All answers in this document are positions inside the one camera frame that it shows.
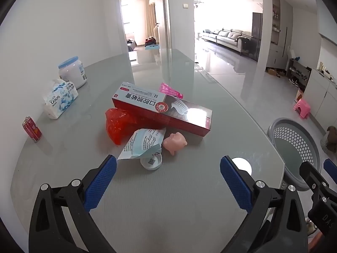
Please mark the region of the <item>white round cap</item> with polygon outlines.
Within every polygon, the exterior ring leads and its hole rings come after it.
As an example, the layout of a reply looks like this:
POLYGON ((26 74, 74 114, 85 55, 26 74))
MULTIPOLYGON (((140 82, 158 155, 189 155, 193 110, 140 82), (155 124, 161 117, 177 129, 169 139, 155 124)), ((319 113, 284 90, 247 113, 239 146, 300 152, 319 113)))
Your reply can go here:
POLYGON ((162 155, 155 153, 149 158, 140 159, 140 163, 146 170, 155 171, 162 165, 162 155))

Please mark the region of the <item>blue white mask package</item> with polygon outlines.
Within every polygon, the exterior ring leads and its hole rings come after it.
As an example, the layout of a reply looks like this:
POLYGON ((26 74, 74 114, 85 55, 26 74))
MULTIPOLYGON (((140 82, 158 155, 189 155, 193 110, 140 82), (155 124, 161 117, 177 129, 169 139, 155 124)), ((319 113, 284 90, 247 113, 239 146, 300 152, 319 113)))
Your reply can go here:
POLYGON ((118 156, 118 160, 151 158, 161 153, 165 133, 166 128, 136 130, 118 156))

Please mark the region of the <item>red plastic bag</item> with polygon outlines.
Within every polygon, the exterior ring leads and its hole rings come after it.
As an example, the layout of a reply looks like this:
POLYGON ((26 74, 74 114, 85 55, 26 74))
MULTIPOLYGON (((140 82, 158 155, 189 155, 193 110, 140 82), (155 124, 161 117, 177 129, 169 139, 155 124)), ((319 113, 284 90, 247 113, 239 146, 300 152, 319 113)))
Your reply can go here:
POLYGON ((107 134, 116 145, 121 145, 126 136, 132 135, 142 125, 138 115, 123 109, 110 108, 105 116, 107 134))

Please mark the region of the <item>pink pig toy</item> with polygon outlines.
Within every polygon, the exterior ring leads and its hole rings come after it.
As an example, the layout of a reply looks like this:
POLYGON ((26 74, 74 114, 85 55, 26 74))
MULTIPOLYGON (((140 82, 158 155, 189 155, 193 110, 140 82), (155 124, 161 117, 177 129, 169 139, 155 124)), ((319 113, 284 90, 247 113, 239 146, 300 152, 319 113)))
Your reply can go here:
POLYGON ((169 137, 163 140, 162 146, 168 150, 168 152, 174 156, 175 153, 185 146, 187 146, 187 141, 185 137, 180 133, 172 133, 169 137))

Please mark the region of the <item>red toothpaste box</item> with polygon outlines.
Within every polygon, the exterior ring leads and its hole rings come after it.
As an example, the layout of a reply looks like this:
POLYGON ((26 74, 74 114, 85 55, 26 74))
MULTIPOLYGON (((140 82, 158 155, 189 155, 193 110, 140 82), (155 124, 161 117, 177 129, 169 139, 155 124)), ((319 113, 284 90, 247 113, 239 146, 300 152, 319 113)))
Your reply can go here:
POLYGON ((198 136, 204 137, 211 130, 212 110, 128 82, 118 87, 112 101, 116 108, 198 136))

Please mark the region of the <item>pink shuttlecock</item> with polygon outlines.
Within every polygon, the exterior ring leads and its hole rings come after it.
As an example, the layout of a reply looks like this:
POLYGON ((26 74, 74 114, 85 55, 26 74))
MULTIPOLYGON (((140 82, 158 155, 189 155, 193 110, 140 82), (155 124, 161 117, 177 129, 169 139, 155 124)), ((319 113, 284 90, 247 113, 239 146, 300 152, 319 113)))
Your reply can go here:
POLYGON ((179 99, 183 99, 183 94, 181 94, 180 92, 174 90, 173 88, 171 88, 168 84, 166 83, 161 83, 160 87, 159 87, 159 91, 161 93, 164 93, 166 95, 170 95, 172 97, 176 97, 179 99))

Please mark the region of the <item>grey perforated trash basket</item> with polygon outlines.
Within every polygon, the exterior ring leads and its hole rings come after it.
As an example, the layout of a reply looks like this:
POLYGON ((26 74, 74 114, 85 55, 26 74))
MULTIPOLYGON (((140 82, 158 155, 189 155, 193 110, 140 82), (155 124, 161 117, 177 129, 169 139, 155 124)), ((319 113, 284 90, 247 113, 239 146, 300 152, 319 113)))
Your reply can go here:
POLYGON ((309 190, 299 175, 303 162, 309 162, 319 172, 322 170, 317 145, 309 132, 299 123, 288 118, 278 118, 267 130, 267 136, 285 164, 284 185, 293 185, 299 191, 309 190))

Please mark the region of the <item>brown plush on basket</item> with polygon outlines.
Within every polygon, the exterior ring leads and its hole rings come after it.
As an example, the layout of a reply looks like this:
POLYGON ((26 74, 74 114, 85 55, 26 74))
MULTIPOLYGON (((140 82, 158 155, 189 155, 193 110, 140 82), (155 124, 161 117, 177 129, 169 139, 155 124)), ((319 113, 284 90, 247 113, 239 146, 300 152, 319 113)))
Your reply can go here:
POLYGON ((326 134, 320 140, 320 145, 325 153, 328 154, 332 152, 333 154, 336 154, 337 133, 335 126, 329 126, 327 128, 326 134))

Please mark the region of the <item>pink plastic stool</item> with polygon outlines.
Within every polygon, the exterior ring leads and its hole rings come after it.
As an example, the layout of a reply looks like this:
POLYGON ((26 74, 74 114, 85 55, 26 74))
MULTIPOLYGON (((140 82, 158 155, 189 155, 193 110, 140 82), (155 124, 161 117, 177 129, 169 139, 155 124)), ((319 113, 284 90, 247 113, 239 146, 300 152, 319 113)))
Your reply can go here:
POLYGON ((295 104, 294 111, 299 111, 299 117, 301 119, 307 119, 310 115, 311 107, 303 98, 301 98, 295 104))

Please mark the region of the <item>white sideboard cabinet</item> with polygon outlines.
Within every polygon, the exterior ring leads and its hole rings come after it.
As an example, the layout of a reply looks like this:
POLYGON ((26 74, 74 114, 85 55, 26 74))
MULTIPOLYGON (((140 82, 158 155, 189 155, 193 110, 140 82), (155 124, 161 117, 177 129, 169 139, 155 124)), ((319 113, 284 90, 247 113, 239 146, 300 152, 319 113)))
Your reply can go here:
POLYGON ((336 127, 336 84, 312 69, 303 97, 311 107, 311 116, 324 131, 329 126, 336 127))

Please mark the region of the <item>red soda can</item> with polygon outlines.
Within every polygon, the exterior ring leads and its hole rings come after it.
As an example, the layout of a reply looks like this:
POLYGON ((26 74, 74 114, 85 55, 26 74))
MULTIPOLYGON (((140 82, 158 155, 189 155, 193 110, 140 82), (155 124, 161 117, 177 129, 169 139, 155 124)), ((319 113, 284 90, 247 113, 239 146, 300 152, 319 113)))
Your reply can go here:
POLYGON ((31 117, 25 117, 22 127, 34 142, 38 142, 41 139, 42 133, 31 117))

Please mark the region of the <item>cardboard box on floor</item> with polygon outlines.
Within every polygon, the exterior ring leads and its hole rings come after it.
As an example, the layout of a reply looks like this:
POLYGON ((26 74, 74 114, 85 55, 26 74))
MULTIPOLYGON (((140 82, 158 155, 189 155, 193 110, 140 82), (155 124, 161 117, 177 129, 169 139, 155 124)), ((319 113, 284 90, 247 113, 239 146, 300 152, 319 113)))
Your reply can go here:
POLYGON ((278 72, 277 70, 273 69, 273 68, 266 68, 266 72, 270 75, 273 75, 273 76, 277 76, 278 75, 278 72))

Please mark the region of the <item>white jar blue lid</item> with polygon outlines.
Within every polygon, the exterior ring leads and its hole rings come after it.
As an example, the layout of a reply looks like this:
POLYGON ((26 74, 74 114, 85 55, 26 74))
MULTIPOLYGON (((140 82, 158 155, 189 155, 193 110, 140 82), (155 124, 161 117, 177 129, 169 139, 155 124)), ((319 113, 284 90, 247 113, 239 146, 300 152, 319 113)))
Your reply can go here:
POLYGON ((72 82, 76 89, 81 88, 86 82, 87 77, 84 66, 78 56, 74 56, 58 66, 60 79, 65 82, 72 82))

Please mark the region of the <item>grey sofa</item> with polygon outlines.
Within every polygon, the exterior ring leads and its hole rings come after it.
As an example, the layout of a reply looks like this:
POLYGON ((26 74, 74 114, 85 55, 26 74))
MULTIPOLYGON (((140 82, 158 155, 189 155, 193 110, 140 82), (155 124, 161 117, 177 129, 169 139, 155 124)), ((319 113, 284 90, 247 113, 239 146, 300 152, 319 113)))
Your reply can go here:
POLYGON ((242 30, 208 30, 205 29, 201 33, 201 38, 235 50, 239 53, 248 54, 251 44, 251 32, 242 30))

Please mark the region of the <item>dark refrigerator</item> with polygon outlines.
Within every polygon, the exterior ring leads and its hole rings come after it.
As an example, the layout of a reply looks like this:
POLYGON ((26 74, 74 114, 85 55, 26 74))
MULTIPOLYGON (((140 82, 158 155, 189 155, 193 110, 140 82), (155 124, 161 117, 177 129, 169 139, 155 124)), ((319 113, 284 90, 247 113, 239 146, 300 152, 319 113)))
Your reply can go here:
POLYGON ((253 23, 251 32, 251 54, 255 61, 258 61, 262 40, 263 14, 253 13, 253 23))

